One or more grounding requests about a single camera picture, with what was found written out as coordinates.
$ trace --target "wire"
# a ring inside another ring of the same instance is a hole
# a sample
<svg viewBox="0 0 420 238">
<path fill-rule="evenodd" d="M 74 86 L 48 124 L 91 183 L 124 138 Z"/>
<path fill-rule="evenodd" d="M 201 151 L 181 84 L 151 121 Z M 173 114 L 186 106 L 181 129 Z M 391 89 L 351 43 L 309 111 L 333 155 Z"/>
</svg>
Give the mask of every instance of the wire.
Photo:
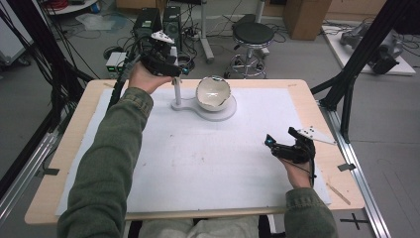
<svg viewBox="0 0 420 238">
<path fill-rule="evenodd" d="M 6 8 L 4 7 L 4 5 L 3 5 L 3 2 L 0 2 L 0 4 L 1 4 L 1 7 L 3 8 L 3 11 L 4 11 L 4 13 L 5 13 L 5 18 L 6 18 L 6 20 L 5 21 L 8 21 L 13 27 L 15 27 L 15 25 L 13 25 L 13 21 L 12 21 L 12 18 L 10 18 L 10 15 L 9 15 L 9 13 L 6 11 Z"/>
<path fill-rule="evenodd" d="M 208 35 L 208 34 L 212 33 L 213 31 L 215 31 L 215 30 L 216 30 L 216 28 L 217 28 L 220 24 L 222 24 L 222 23 L 229 23 L 229 21 L 219 22 L 218 24 L 216 24 L 216 25 L 213 27 L 213 29 L 212 29 L 212 30 L 210 30 L 210 31 L 209 31 L 209 32 L 207 32 L 206 34 Z"/>
<path fill-rule="evenodd" d="M 286 162 L 286 163 L 288 163 L 288 164 L 290 164 L 290 165 L 292 165 L 292 166 L 297 167 L 297 168 L 298 168 L 298 169 L 300 169 L 300 170 L 303 170 L 304 172 L 306 172 L 306 173 L 308 173 L 308 174 L 311 174 L 308 170 L 305 170 L 305 169 L 303 169 L 303 168 L 301 168 L 301 167 L 297 166 L 296 164 L 294 164 L 294 163 L 292 163 L 292 162 L 290 162 L 290 161 L 288 161 L 288 160 L 286 160 L 286 159 L 281 159 L 281 160 L 283 160 L 284 162 Z"/>
<path fill-rule="evenodd" d="M 109 57 L 113 54 L 113 53 L 122 53 L 124 50 L 121 47 L 109 47 L 107 49 L 105 49 L 104 53 L 103 53 L 103 57 L 105 60 L 108 60 Z"/>
<path fill-rule="evenodd" d="M 122 39 L 127 39 L 127 41 L 124 43 L 124 45 L 123 45 L 123 46 L 120 46 L 120 41 L 121 41 Z M 118 40 L 117 40 L 117 46 L 121 47 L 121 48 L 123 49 L 123 52 L 124 52 L 124 51 L 125 51 L 126 44 L 127 44 L 129 41 L 133 41 L 133 40 L 134 40 L 134 37 L 130 37 L 130 38 L 128 38 L 128 37 L 123 37 L 123 38 L 120 38 L 120 39 L 118 39 Z"/>
<path fill-rule="evenodd" d="M 39 31 L 33 31 L 32 37 L 34 39 L 40 39 L 45 40 L 46 44 L 48 44 L 51 41 L 54 41 L 53 38 L 53 32 L 50 32 L 49 34 L 45 33 L 45 26 L 40 26 L 37 23 L 31 24 L 34 19 L 34 17 L 39 18 L 34 22 L 38 22 L 41 20 L 41 17 L 38 15 L 38 11 L 34 11 L 35 8 L 27 9 L 27 11 L 24 11 L 23 14 L 20 16 L 20 19 L 22 22 L 26 23 L 26 27 L 29 27 L 33 30 L 40 29 Z M 3 11 L 0 11 L 0 17 L 4 20 L 6 25 L 11 29 L 11 31 L 15 34 L 17 39 L 21 42 L 21 44 L 24 46 L 24 48 L 31 54 L 33 60 L 37 64 L 41 74 L 44 76 L 45 80 L 52 86 L 52 97 L 51 97 L 51 104 L 52 109 L 54 110 L 55 114 L 60 114 L 62 108 L 61 106 L 67 105 L 68 108 L 74 108 L 76 103 L 74 101 L 70 101 L 69 97 L 77 98 L 79 93 L 79 88 L 81 88 L 80 82 L 78 80 L 74 80 L 73 75 L 67 75 L 68 72 L 68 65 L 66 63 L 62 63 L 60 65 L 50 63 L 49 60 L 53 60 L 56 58 L 56 56 L 60 56 L 62 54 L 61 51 L 57 51 L 58 46 L 52 47 L 50 52 L 47 52 L 47 55 L 45 53 L 42 53 L 40 49 L 37 47 L 37 44 L 30 44 L 25 37 L 22 36 L 22 34 L 15 28 L 13 25 L 13 22 L 10 21 L 10 17 L 8 17 L 8 14 L 5 14 Z M 57 79 L 57 73 L 64 72 L 59 77 L 60 79 Z M 70 93 L 67 91 L 68 89 L 74 89 L 73 93 L 70 95 Z M 53 124 L 54 126 L 60 125 L 59 122 L 59 116 L 58 118 L 53 118 L 56 122 L 56 124 Z"/>
<path fill-rule="evenodd" d="M 351 31 L 355 26 L 349 24 L 340 24 L 340 23 L 333 23 L 328 20 L 324 20 L 323 26 L 325 27 L 334 27 L 333 29 L 323 29 L 321 30 L 319 35 L 338 35 L 339 33 L 344 33 Z"/>
<path fill-rule="evenodd" d="M 183 44 L 186 46 L 188 52 L 191 53 L 191 54 L 193 54 L 193 57 L 191 58 L 192 60 L 194 60 L 197 57 L 197 55 L 198 55 L 197 50 L 195 50 L 195 43 L 198 42 L 198 41 L 199 40 L 194 40 L 191 37 L 186 37 L 183 40 Z"/>
<path fill-rule="evenodd" d="M 420 49 L 420 45 L 419 45 L 420 41 L 415 40 L 415 39 L 419 39 L 418 36 L 398 34 L 396 37 L 402 42 L 402 46 L 405 51 L 407 51 L 408 53 L 411 53 L 412 55 L 416 57 L 420 57 L 420 54 L 416 54 L 413 52 L 413 50 Z"/>
<path fill-rule="evenodd" d="M 219 35 L 220 36 L 220 34 L 222 34 L 224 31 L 225 31 L 225 28 L 226 28 L 226 26 L 228 25 L 228 23 L 230 23 L 230 22 L 232 22 L 232 16 L 234 15 L 234 13 L 235 13 L 235 11 L 237 10 L 237 8 L 239 7 L 239 5 L 241 5 L 241 3 L 242 3 L 242 0 L 240 0 L 239 1 L 239 3 L 236 5 L 236 7 L 235 7 L 235 9 L 234 9 L 234 11 L 232 12 L 232 14 L 231 14 L 231 17 L 228 19 L 228 22 L 225 24 L 225 26 L 223 27 L 223 29 L 222 29 L 222 31 L 220 31 L 219 32 L 219 34 L 217 34 L 217 35 Z"/>
<path fill-rule="evenodd" d="M 47 16 L 51 16 L 51 14 L 50 14 L 50 12 L 49 11 L 46 11 L 46 9 L 45 8 L 42 8 L 43 10 L 44 10 L 44 13 L 47 15 Z M 75 60 L 74 60 L 74 57 L 73 57 L 73 55 L 72 55 L 72 52 L 74 51 L 79 57 L 80 57 L 80 59 L 85 63 L 85 65 L 89 68 L 89 70 L 97 77 L 97 78 L 100 78 L 99 76 L 98 76 L 98 74 L 96 74 L 96 72 L 90 67 L 90 65 L 86 62 L 86 60 L 80 55 L 80 53 L 77 51 L 77 49 L 74 47 L 74 45 L 68 40 L 68 38 L 64 35 L 64 33 L 63 33 L 63 29 L 62 29 L 62 26 L 61 26 L 61 24 L 60 24 L 60 22 L 58 22 L 58 23 L 56 23 L 56 22 L 54 22 L 54 21 L 52 21 L 52 25 L 54 26 L 54 28 L 56 29 L 56 31 L 58 32 L 58 34 L 59 34 L 59 36 L 61 37 L 61 40 L 62 40 L 62 42 L 63 42 L 63 45 L 64 45 L 64 47 L 66 48 L 66 51 L 67 51 L 67 53 L 68 53 L 68 55 L 69 55 L 69 57 L 70 57 L 70 59 L 71 59 L 71 61 L 72 61 L 72 64 L 73 64 L 73 66 L 74 66 L 74 68 L 75 69 L 77 69 L 77 64 L 75 63 Z M 77 34 L 78 33 L 75 33 L 75 34 L 73 34 L 73 36 L 76 36 L 76 37 L 78 37 L 78 38 L 85 38 L 85 37 L 81 37 L 81 36 L 77 36 Z"/>
<path fill-rule="evenodd" d="M 99 33 L 99 36 L 96 36 L 96 37 L 84 37 L 84 36 L 79 36 L 78 34 L 79 34 L 79 33 L 82 33 L 82 32 L 87 32 L 87 31 L 86 31 L 86 30 L 81 30 L 81 31 L 79 31 L 79 32 L 73 33 L 71 36 L 72 36 L 72 37 L 77 37 L 77 38 L 82 38 L 82 39 L 99 39 L 99 38 L 101 38 L 101 36 L 102 36 L 101 31 L 89 31 L 89 32 L 96 32 L 96 33 Z"/>
<path fill-rule="evenodd" d="M 192 71 L 195 68 L 195 62 L 189 54 L 186 54 L 186 57 L 178 56 L 178 65 L 181 67 L 188 68 L 188 71 Z"/>
<path fill-rule="evenodd" d="M 182 24 L 181 29 L 184 29 L 188 20 L 190 20 L 190 22 L 191 22 L 191 27 L 194 26 L 194 22 L 192 20 L 192 9 L 195 7 L 195 5 L 188 4 L 187 6 L 188 6 L 187 10 L 185 10 L 184 12 L 181 13 L 181 16 L 186 12 L 188 13 L 188 17 L 186 18 L 185 22 Z"/>
<path fill-rule="evenodd" d="M 287 29 L 285 27 L 278 26 L 274 23 L 267 23 L 265 25 L 268 26 L 268 27 L 272 26 L 271 29 L 274 31 L 274 41 L 275 42 L 277 42 L 277 43 L 285 43 L 286 42 L 286 37 L 282 34 L 282 33 L 287 34 Z M 280 36 L 281 40 L 276 39 L 275 36 Z"/>
<path fill-rule="evenodd" d="M 122 18 L 126 18 L 126 19 L 128 19 L 130 22 L 132 22 L 133 24 L 136 24 L 136 23 L 135 23 L 135 21 L 131 20 L 129 17 L 127 17 L 127 16 L 125 16 L 124 14 L 119 13 L 119 12 L 107 13 L 107 14 L 104 14 L 104 15 L 102 15 L 102 16 L 103 16 L 103 17 L 105 17 L 105 16 L 112 16 L 112 15 L 119 16 L 119 17 L 122 17 Z"/>
</svg>

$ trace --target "person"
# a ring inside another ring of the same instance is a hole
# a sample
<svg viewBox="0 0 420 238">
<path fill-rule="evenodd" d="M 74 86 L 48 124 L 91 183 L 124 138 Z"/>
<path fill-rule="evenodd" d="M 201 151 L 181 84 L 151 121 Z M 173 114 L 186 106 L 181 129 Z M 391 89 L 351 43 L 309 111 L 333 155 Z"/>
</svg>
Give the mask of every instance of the person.
<svg viewBox="0 0 420 238">
<path fill-rule="evenodd" d="M 68 195 L 67 211 L 58 220 L 58 237 L 122 236 L 127 197 L 142 145 L 142 132 L 154 105 L 151 94 L 171 81 L 171 77 L 152 75 L 139 62 L 136 63 L 128 88 L 119 102 L 107 111 L 92 146 L 80 161 Z M 332 213 L 311 188 L 309 175 L 295 165 L 281 161 L 294 187 L 286 194 L 284 224 L 287 237 L 337 237 Z M 299 166 L 307 167 L 306 170 L 309 168 L 306 164 Z M 251 230 L 257 228 L 252 226 L 258 226 L 251 216 L 238 219 L 245 222 L 241 224 L 247 224 L 242 226 L 244 229 Z M 218 221 L 219 226 L 232 225 L 229 219 Z M 156 230 L 152 222 L 149 227 Z M 169 231 L 172 233 L 169 232 L 166 237 L 177 237 L 177 231 Z"/>
</svg>

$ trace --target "wooden board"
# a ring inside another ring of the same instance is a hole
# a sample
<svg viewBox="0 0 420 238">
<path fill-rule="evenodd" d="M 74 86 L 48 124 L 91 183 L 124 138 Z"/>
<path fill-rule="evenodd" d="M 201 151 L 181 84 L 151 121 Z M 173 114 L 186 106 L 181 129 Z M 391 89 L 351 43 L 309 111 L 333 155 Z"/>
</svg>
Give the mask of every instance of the wooden board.
<svg viewBox="0 0 420 238">
<path fill-rule="evenodd" d="M 293 100 L 302 126 L 315 126 L 324 134 L 332 136 L 305 81 L 297 79 L 230 79 L 228 81 L 233 88 L 286 88 Z M 184 79 L 181 88 L 195 88 L 198 82 L 199 80 L 196 79 Z M 54 224 L 57 222 L 58 217 L 55 215 L 55 211 L 63 193 L 72 160 L 83 139 L 83 133 L 86 131 L 103 90 L 112 88 L 114 83 L 115 80 L 94 80 L 88 84 L 50 164 L 50 168 L 60 169 L 60 172 L 55 177 L 44 177 L 25 216 L 27 223 Z M 169 83 L 163 87 L 172 88 Z M 337 166 L 345 162 L 338 146 L 319 142 L 315 142 L 315 146 L 317 148 L 317 165 L 323 174 L 328 186 L 328 193 L 332 199 L 329 208 L 342 210 L 364 207 L 364 199 L 350 172 L 340 172 L 337 168 Z M 227 212 L 231 215 L 247 215 L 280 213 L 283 211 L 268 207 L 247 210 L 232 209 Z M 188 215 L 191 217 L 199 216 L 200 212 L 194 211 L 176 215 L 166 214 L 165 217 L 175 218 Z M 208 211 L 206 215 L 219 216 L 221 214 L 218 211 Z M 126 216 L 126 219 L 137 218 L 135 214 Z"/>
</svg>

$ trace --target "stool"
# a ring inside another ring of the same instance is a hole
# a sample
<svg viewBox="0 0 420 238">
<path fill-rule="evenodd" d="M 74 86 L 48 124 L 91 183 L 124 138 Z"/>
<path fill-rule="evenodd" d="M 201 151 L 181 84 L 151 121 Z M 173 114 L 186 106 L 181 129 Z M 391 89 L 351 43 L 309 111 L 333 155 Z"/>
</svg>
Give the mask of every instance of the stool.
<svg viewBox="0 0 420 238">
<path fill-rule="evenodd" d="M 234 56 L 226 68 L 224 77 L 229 78 L 231 71 L 234 71 L 241 74 L 244 78 L 260 74 L 263 74 L 264 78 L 266 78 L 263 59 L 254 55 L 254 50 L 269 46 L 274 38 L 274 31 L 264 24 L 247 22 L 234 28 L 233 37 L 238 44 L 235 49 L 245 47 L 247 48 L 247 54 Z"/>
</svg>

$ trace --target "metal stool legs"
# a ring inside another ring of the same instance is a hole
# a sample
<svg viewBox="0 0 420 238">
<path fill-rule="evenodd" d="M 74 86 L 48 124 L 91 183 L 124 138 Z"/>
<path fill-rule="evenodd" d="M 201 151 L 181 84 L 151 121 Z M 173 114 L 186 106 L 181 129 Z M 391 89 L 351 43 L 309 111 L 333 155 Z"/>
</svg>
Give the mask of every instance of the metal stool legs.
<svg viewBox="0 0 420 238">
<path fill-rule="evenodd" d="M 226 68 L 224 77 L 230 77 L 230 71 L 234 71 L 241 74 L 244 79 L 248 76 L 257 76 L 263 74 L 263 78 L 266 78 L 265 64 L 263 59 L 254 55 L 254 49 L 248 48 L 246 55 L 235 55 L 232 57 L 229 66 Z"/>
</svg>

